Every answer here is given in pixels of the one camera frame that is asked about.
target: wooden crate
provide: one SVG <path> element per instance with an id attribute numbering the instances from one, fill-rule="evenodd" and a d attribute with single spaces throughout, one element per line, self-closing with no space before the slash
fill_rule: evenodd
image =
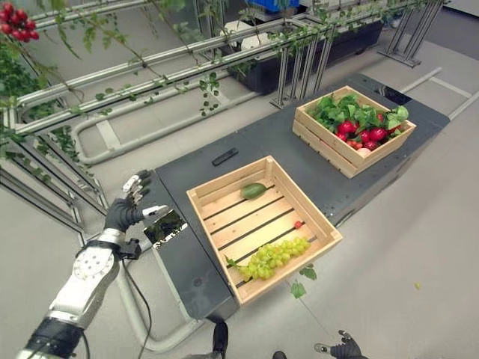
<path id="1" fill-rule="evenodd" d="M 405 120 L 401 125 L 403 133 L 379 146 L 368 155 L 362 155 L 308 114 L 308 110 L 314 108 L 325 96 L 333 95 L 338 100 L 352 93 L 357 95 L 356 102 L 359 105 L 370 105 L 381 111 L 390 111 L 389 108 L 366 97 L 355 89 L 344 86 L 303 106 L 299 106 L 294 114 L 293 122 L 293 132 L 348 178 L 354 177 L 359 172 L 397 150 L 415 128 L 414 123 Z"/>
<path id="2" fill-rule="evenodd" d="M 266 193 L 253 200 L 241 198 L 241 188 L 253 182 L 263 183 L 268 188 Z M 342 240 L 271 156 L 190 189 L 187 194 L 239 304 L 258 297 Z M 293 226 L 296 221 L 304 223 L 298 230 Z M 225 256 L 245 265 L 260 246 L 297 236 L 306 237 L 311 247 L 275 269 L 268 280 L 244 283 L 238 270 L 226 262 Z"/>

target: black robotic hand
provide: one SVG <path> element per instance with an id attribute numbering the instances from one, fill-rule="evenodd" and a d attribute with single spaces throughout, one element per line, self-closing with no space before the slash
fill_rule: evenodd
<path id="1" fill-rule="evenodd" d="M 111 228 L 123 233 L 126 230 L 149 215 L 158 212 L 167 212 L 167 206 L 153 206 L 146 209 L 139 209 L 138 202 L 150 190 L 147 185 L 151 182 L 151 172 L 140 171 L 131 176 L 123 185 L 123 191 L 110 206 L 105 219 L 105 229 Z"/>
<path id="2" fill-rule="evenodd" d="M 361 353 L 356 341 L 345 331 L 339 331 L 339 335 L 342 336 L 341 341 L 343 344 L 337 346 L 326 346 L 324 344 L 316 344 L 314 349 L 317 352 L 329 353 L 331 356 L 337 359 L 367 359 Z"/>

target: cable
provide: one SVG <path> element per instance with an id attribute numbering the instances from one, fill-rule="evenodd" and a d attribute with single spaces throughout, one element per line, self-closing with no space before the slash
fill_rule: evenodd
<path id="1" fill-rule="evenodd" d="M 85 351 L 86 351 L 87 359 L 90 359 L 90 346 L 88 345 L 87 336 L 85 335 L 84 331 L 82 331 L 82 338 L 83 338 L 83 341 L 85 342 Z"/>
<path id="2" fill-rule="evenodd" d="M 152 326 L 152 324 L 153 324 L 153 321 L 152 321 L 152 319 L 151 319 L 151 309 L 150 309 L 150 305 L 148 304 L 147 299 L 144 297 L 143 293 L 141 292 L 140 288 L 138 287 L 138 284 L 136 284 L 136 282 L 135 282 L 135 280 L 133 279 L 132 275 L 129 273 L 128 268 L 126 267 L 126 264 L 125 264 L 125 260 L 124 260 L 123 258 L 121 259 L 121 262 L 123 263 L 123 268 L 125 269 L 126 276 L 127 276 L 127 277 L 129 278 L 129 280 L 132 282 L 133 286 L 135 287 L 136 291 L 137 291 L 138 294 L 140 295 L 140 297 L 141 297 L 141 299 L 143 300 L 144 305 L 145 305 L 145 307 L 147 308 L 147 311 L 148 311 L 149 324 L 148 324 L 147 335 L 146 335 L 146 337 L 144 338 L 143 346 L 141 347 L 140 353 L 138 354 L 138 359 L 140 359 L 141 356 L 143 355 L 144 347 L 147 345 L 148 338 L 150 337 L 151 326 Z"/>

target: red berries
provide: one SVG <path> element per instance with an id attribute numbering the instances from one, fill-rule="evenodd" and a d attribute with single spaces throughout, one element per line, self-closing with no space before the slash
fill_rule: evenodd
<path id="1" fill-rule="evenodd" d="M 28 42 L 30 39 L 38 40 L 39 36 L 34 29 L 35 21 L 29 20 L 23 9 L 16 9 L 10 2 L 5 2 L 0 10 L 0 30 L 13 39 Z"/>

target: robotic hand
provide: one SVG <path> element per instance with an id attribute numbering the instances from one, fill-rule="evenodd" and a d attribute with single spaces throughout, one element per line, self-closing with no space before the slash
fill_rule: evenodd
<path id="1" fill-rule="evenodd" d="M 362 356 L 358 344 L 348 333 L 345 331 L 339 331 L 338 333 L 342 336 L 341 341 L 343 344 L 327 346 L 318 343 L 314 345 L 314 350 L 320 353 L 329 353 L 337 359 L 367 359 Z"/>
<path id="2" fill-rule="evenodd" d="M 118 262 L 123 258 L 136 260 L 141 254 L 139 240 L 125 241 L 126 230 L 147 216 L 162 217 L 169 212 L 167 206 L 137 208 L 140 199 L 149 192 L 146 188 L 149 176 L 149 171 L 141 171 L 125 183 L 122 194 L 108 210 L 103 232 L 76 255 L 70 278 L 17 358 L 71 356 L 100 308 L 106 289 L 118 274 Z"/>

